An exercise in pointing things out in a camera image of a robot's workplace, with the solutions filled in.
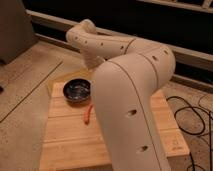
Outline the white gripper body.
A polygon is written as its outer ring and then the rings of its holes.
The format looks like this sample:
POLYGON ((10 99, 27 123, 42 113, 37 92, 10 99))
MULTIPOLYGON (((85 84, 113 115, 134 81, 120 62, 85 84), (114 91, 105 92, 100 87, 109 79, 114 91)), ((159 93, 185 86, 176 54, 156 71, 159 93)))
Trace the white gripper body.
POLYGON ((105 59, 103 57, 94 55, 88 51, 82 50, 81 55, 83 56, 84 63, 89 70, 93 70, 101 65, 105 59))

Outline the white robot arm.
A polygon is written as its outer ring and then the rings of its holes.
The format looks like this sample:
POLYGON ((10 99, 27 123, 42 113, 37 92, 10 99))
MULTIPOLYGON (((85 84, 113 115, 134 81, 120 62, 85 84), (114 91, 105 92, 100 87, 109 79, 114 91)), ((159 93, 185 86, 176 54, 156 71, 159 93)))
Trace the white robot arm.
POLYGON ((93 71, 91 98, 114 171, 171 171, 151 111, 151 96, 175 70, 162 43, 100 35, 85 19, 69 29, 67 42, 93 71))

